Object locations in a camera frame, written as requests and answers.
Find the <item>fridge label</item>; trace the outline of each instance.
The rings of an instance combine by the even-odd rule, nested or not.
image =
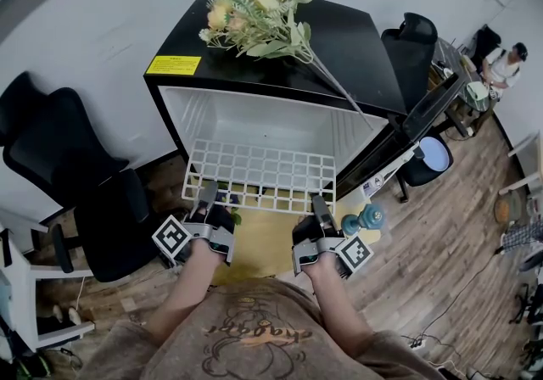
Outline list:
[[[155,56],[147,74],[194,75],[199,56]]]

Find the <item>person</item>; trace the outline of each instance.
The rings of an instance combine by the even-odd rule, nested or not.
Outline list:
[[[335,254],[303,269],[319,309],[301,289],[271,278],[208,290],[222,255],[203,239],[190,243],[164,303],[144,326],[117,322],[79,380],[444,379],[394,332],[370,328],[349,301]]]
[[[477,134],[483,124],[493,115],[494,107],[501,99],[503,91],[513,87],[520,78],[520,64],[528,58],[526,46],[518,42],[510,52],[496,48],[483,60],[483,83],[490,90],[490,106],[472,125]]]

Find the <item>brown t-shirt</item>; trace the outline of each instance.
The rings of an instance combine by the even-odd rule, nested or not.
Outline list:
[[[377,332],[355,359],[328,336],[298,288],[258,279],[216,288],[157,347],[142,327],[118,322],[79,380],[345,378],[443,380],[393,332]]]

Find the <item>hand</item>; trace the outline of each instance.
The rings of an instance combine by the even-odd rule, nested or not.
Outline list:
[[[211,250],[210,244],[202,238],[192,240],[190,242],[190,249],[189,260],[193,260],[200,265],[208,265],[213,270],[224,261],[224,255]]]
[[[309,276],[312,282],[326,275],[338,274],[336,270],[336,254],[324,252],[319,255],[316,263],[303,265],[302,271]]]

